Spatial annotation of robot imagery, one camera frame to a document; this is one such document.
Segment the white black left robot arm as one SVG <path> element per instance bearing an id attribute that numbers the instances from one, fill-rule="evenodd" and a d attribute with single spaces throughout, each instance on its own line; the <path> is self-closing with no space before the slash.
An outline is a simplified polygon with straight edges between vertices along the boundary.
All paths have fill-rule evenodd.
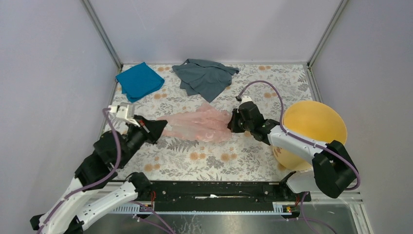
<path id="1" fill-rule="evenodd" d="M 89 203 L 115 177 L 117 169 L 124 168 L 143 144 L 156 144 L 166 120 L 148 120 L 143 116 L 127 117 L 128 131 L 119 133 L 109 118 L 108 109 L 103 114 L 110 127 L 94 143 L 94 150 L 76 169 L 67 190 L 46 213 L 30 219 L 32 229 L 38 234 L 82 234 L 93 223 L 119 205 L 134 199 L 146 200 L 152 183 L 142 172 L 134 172 L 109 195 Z"/>

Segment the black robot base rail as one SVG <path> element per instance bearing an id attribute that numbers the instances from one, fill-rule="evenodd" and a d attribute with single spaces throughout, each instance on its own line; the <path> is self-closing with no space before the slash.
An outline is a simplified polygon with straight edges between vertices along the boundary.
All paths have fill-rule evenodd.
<path id="1" fill-rule="evenodd" d="M 284 182 L 153 181 L 135 198 L 156 212 L 272 212 L 276 202 L 311 201 Z"/>

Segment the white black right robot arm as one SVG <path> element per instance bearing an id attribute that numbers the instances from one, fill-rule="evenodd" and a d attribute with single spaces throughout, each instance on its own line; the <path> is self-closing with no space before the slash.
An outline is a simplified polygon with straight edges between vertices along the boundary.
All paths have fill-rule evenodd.
<path id="1" fill-rule="evenodd" d="M 233 133 L 248 131 L 257 141 L 286 150 L 310 164 L 309 171 L 294 170 L 280 186 L 284 200 L 291 201 L 309 191 L 337 198 L 361 184 L 358 169 L 344 146 L 348 135 L 344 120 L 326 104 L 300 101 L 275 121 L 265 119 L 249 100 L 233 109 L 227 127 Z"/>

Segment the pink plastic trash bag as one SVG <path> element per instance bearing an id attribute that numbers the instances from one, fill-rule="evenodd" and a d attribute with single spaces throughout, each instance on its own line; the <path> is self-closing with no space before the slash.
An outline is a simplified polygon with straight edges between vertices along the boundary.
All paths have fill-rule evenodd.
<path id="1" fill-rule="evenodd" d="M 157 118 L 167 120 L 163 135 L 182 140 L 197 140 L 220 143 L 232 138 L 227 125 L 231 115 L 220 111 L 208 103 L 203 103 L 196 111 L 177 113 Z"/>

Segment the yellow plastic trash bin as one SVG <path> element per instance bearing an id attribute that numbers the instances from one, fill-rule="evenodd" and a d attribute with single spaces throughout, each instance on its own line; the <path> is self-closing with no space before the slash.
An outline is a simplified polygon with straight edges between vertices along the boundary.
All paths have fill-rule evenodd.
<path id="1" fill-rule="evenodd" d="M 283 114 L 283 125 L 300 135 L 315 140 L 342 144 L 347 140 L 347 128 L 341 116 L 326 104 L 306 100 L 291 105 Z M 311 165 L 299 156 L 281 148 L 272 148 L 277 167 L 281 171 L 305 171 Z"/>

